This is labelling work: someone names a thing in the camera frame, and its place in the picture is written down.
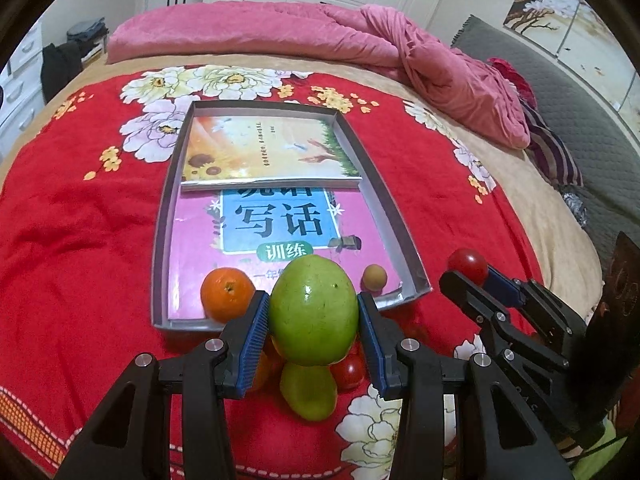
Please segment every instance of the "cabinet handle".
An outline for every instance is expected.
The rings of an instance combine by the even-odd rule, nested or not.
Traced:
[[[11,92],[7,97],[6,100],[9,103],[13,103],[18,97],[20,97],[20,94],[22,93],[22,88],[24,87],[24,81],[20,82],[20,86],[18,86],[18,88],[16,88],[13,92]]]
[[[33,121],[33,118],[35,116],[36,116],[36,110],[35,110],[35,108],[32,108],[31,109],[31,113],[29,114],[29,117],[27,119],[25,119],[20,126],[18,126],[18,128],[20,128],[21,132],[23,132],[24,130],[27,129],[27,126],[29,126],[29,124],[31,124],[31,121]]]
[[[35,41],[31,41],[29,44],[26,44],[23,48],[22,51],[26,54],[28,51],[30,51],[33,48],[33,45],[35,45]]]

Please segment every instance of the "striped cloth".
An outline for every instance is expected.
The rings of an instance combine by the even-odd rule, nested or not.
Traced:
[[[549,129],[545,120],[521,97],[520,104],[531,134],[527,151],[538,170],[553,186],[583,186],[582,173],[562,139]]]

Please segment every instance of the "yellow-green fruit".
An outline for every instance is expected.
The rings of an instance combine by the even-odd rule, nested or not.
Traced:
[[[364,269],[362,284],[371,292],[377,292],[385,288],[386,270],[376,264],[371,264]]]
[[[312,422],[329,417],[338,401],[334,376],[327,366],[286,363],[280,377],[280,392],[294,412]]]
[[[358,299],[342,268],[308,254],[289,262],[271,292],[269,332],[278,353],[301,366],[347,355],[358,330]]]

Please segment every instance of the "metal screw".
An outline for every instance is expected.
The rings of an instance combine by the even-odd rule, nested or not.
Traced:
[[[474,362],[478,366],[485,368],[491,364],[491,358],[487,354],[476,354],[474,355]]]
[[[144,368],[145,366],[149,366],[151,364],[151,361],[153,360],[154,358],[151,354],[140,354],[138,357],[136,357],[136,366]]]
[[[222,339],[209,339],[206,343],[204,343],[204,348],[209,350],[210,352],[217,352],[218,350],[222,350],[222,347],[225,343]]]
[[[418,343],[415,339],[402,339],[400,346],[404,348],[407,352],[415,352],[418,348],[420,348],[420,343]]]

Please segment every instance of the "book cover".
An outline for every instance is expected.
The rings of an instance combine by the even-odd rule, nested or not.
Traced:
[[[203,319],[200,285],[217,267],[243,270],[271,292],[287,264],[318,254],[340,265],[357,291],[369,264],[382,266],[382,294],[402,280],[358,189],[223,189],[178,197],[168,265],[169,319]]]
[[[361,177],[325,121],[291,117],[194,117],[183,189],[357,187]]]

